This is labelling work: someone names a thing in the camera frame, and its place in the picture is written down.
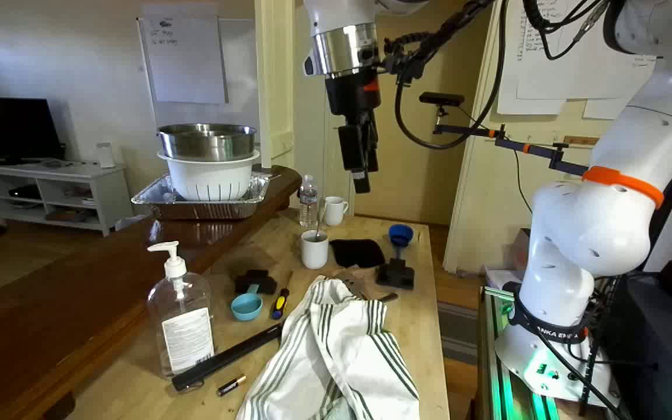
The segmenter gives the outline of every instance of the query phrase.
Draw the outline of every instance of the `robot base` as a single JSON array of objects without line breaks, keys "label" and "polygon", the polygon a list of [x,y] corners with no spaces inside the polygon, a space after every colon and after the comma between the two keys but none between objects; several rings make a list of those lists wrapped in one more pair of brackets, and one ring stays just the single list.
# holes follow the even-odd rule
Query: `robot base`
[{"label": "robot base", "polygon": [[[575,360],[562,344],[551,344],[557,356],[568,360],[569,367],[579,371],[582,378],[585,378],[585,360],[582,350],[585,350],[591,344],[577,344],[572,345],[572,353],[579,358]],[[533,393],[554,398],[554,399],[568,399],[579,401],[585,385],[569,373],[569,368],[542,344],[540,336],[533,332],[511,325],[502,332],[502,336],[495,344],[498,358],[502,364],[516,373]],[[619,407],[619,398],[610,389],[612,385],[612,368],[607,364],[593,367],[591,385],[597,388],[613,407]],[[605,407],[593,393],[588,398],[591,407]]]}]

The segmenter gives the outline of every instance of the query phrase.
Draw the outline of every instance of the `white towel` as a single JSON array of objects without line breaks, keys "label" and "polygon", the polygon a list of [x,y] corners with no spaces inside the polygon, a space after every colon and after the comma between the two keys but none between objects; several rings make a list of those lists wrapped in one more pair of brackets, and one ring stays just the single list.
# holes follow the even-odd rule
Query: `white towel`
[{"label": "white towel", "polygon": [[238,420],[421,419],[418,389],[387,305],[362,301],[341,280],[318,279],[291,311],[282,349],[247,393]]}]

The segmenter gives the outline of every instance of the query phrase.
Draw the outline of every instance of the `television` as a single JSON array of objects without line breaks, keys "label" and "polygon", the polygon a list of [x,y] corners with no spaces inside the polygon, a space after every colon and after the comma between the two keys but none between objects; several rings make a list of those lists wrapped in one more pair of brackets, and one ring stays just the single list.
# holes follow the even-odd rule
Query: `television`
[{"label": "television", "polygon": [[0,162],[65,160],[45,98],[0,98]]}]

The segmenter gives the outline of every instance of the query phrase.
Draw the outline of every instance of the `bottle label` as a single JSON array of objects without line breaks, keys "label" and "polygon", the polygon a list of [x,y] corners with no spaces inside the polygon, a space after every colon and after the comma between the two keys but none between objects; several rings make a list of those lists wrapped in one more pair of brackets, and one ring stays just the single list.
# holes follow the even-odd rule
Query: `bottle label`
[{"label": "bottle label", "polygon": [[171,371],[179,373],[214,356],[210,311],[198,308],[164,322]]}]

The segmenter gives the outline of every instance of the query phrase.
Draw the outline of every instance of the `orange stripe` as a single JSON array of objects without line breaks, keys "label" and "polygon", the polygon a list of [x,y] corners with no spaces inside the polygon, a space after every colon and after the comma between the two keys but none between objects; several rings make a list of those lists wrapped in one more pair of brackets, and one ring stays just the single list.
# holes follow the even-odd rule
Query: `orange stripe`
[{"label": "orange stripe", "polygon": [[583,179],[597,182],[597,185],[620,185],[620,188],[634,189],[634,192],[649,197],[652,200],[656,200],[656,207],[661,207],[665,200],[662,192],[656,189],[653,185],[649,185],[639,177],[623,176],[613,168],[593,165],[593,168],[588,168],[588,172],[583,172]]}]

